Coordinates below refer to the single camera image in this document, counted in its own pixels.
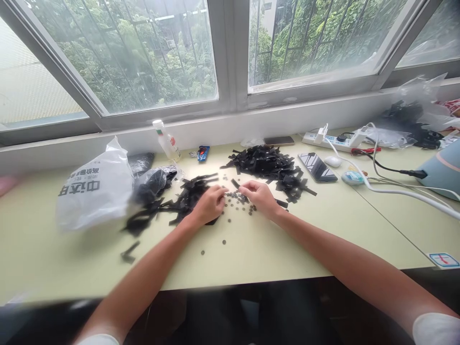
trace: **smartphone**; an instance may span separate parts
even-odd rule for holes
[[[299,153],[298,156],[316,182],[337,181],[337,176],[334,175],[331,169],[327,167],[316,153]]]
[[[294,145],[295,141],[292,137],[274,137],[274,138],[264,138],[266,145],[273,146],[287,146]]]

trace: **computer mouse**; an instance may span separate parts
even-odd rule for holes
[[[324,162],[326,164],[329,164],[330,166],[337,168],[342,164],[342,160],[336,156],[329,156],[324,159]]]

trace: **forearm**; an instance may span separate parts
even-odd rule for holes
[[[458,317],[403,272],[367,250],[279,209],[272,217],[350,290],[374,305],[409,335],[415,319],[427,312]]]
[[[86,323],[79,340],[107,333],[123,343],[127,332],[155,298],[174,262],[198,230],[199,226],[190,217],[184,218],[110,292]]]

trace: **power strip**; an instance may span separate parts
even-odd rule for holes
[[[315,146],[321,146],[325,148],[331,148],[331,145],[326,141],[326,139],[323,139],[319,144],[315,144],[315,138],[316,138],[317,133],[310,133],[307,132],[303,136],[302,142],[305,144],[310,144],[310,145],[315,145]],[[328,138],[329,141],[334,145],[334,147],[339,150],[339,151],[345,151],[345,152],[351,152],[351,149],[354,149],[353,147],[350,146],[350,139],[345,139],[345,141],[338,141],[337,137],[325,135],[324,138]]]

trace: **hand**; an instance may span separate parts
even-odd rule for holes
[[[192,213],[190,213],[191,219],[193,219],[199,227],[202,227],[220,216],[225,206],[224,196],[228,191],[227,188],[222,188],[219,185],[210,187],[201,196]]]
[[[268,219],[271,219],[281,208],[273,198],[272,192],[267,184],[256,181],[248,181],[242,184],[239,192],[249,198],[251,202],[260,210]]]

